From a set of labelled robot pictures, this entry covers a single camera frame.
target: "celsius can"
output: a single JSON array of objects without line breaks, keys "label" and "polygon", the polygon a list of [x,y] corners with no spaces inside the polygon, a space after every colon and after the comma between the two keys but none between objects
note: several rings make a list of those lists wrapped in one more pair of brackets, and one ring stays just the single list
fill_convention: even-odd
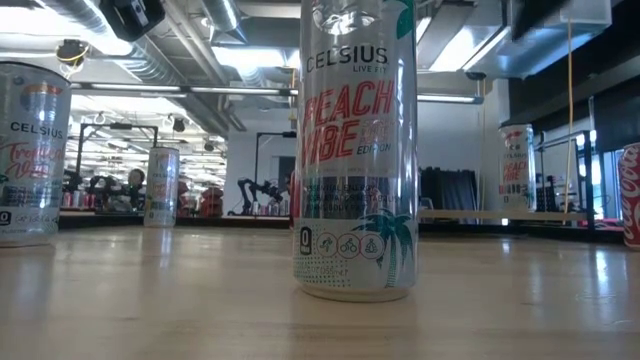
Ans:
[{"label": "celsius can", "polygon": [[144,212],[144,226],[173,227],[178,211],[178,177],[180,152],[154,147],[149,152],[149,174]]},{"label": "celsius can", "polygon": [[44,244],[58,231],[70,83],[0,62],[0,247]]},{"label": "celsius can", "polygon": [[536,211],[536,164],[531,125],[505,126],[498,130],[503,143],[500,156],[502,209]]},{"label": "celsius can", "polygon": [[628,145],[618,162],[624,242],[640,249],[640,143]]},{"label": "celsius can", "polygon": [[413,0],[302,2],[294,276],[312,295],[401,298],[417,273]]}]

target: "wooden table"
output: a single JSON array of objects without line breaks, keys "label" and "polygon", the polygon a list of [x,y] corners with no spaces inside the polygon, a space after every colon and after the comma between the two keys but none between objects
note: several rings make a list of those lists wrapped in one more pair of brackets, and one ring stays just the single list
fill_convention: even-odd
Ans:
[{"label": "wooden table", "polygon": [[312,298],[291,233],[140,227],[0,250],[0,359],[640,359],[640,254],[420,244],[409,298]]}]

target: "ductwork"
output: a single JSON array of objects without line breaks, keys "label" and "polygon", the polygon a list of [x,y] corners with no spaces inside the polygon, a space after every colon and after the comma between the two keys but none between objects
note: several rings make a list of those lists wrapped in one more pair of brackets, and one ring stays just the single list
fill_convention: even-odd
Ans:
[{"label": "ductwork", "polygon": [[[83,26],[91,35],[90,42],[98,50],[109,55],[127,55],[135,61],[118,64],[145,83],[179,85],[184,77],[164,57],[162,52],[147,37],[134,43],[119,40],[92,0],[36,0],[41,6],[51,9],[69,22]],[[195,95],[184,99],[171,99],[192,112],[198,124],[207,132],[226,134],[229,125]]]},{"label": "ductwork", "polygon": [[202,7],[211,23],[210,41],[213,43],[218,34],[226,33],[243,44],[247,43],[240,21],[242,13],[234,0],[202,0]]}]

